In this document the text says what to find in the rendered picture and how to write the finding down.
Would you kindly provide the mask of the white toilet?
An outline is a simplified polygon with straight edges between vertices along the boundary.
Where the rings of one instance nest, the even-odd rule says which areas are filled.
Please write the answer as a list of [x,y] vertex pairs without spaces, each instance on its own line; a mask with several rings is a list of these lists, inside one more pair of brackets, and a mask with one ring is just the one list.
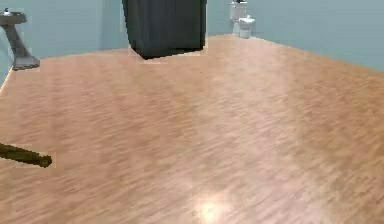
[[232,34],[242,39],[249,39],[256,19],[248,13],[247,0],[232,0],[229,3],[229,11]]

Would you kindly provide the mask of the dark brown stick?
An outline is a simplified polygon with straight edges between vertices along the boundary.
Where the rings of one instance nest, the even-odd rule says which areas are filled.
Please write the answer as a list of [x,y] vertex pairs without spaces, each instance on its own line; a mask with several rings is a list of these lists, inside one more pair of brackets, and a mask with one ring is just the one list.
[[53,162],[49,155],[40,155],[34,151],[2,143],[0,143],[0,157],[26,164],[37,165],[43,168],[48,167]]

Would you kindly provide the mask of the grey pedestal sink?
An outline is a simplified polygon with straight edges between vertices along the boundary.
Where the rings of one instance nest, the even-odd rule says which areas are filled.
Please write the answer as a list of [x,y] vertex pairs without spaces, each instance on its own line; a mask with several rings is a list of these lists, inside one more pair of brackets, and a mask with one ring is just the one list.
[[26,22],[27,17],[23,12],[10,11],[8,8],[0,12],[0,27],[5,31],[13,53],[13,71],[33,69],[40,66],[40,60],[30,54],[16,29],[16,25]]

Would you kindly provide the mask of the black shower curtain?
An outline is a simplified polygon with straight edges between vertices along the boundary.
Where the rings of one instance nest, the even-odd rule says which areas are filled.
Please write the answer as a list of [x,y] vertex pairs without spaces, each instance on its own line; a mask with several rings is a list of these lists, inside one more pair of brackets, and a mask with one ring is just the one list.
[[121,0],[130,47],[144,60],[201,51],[207,0]]

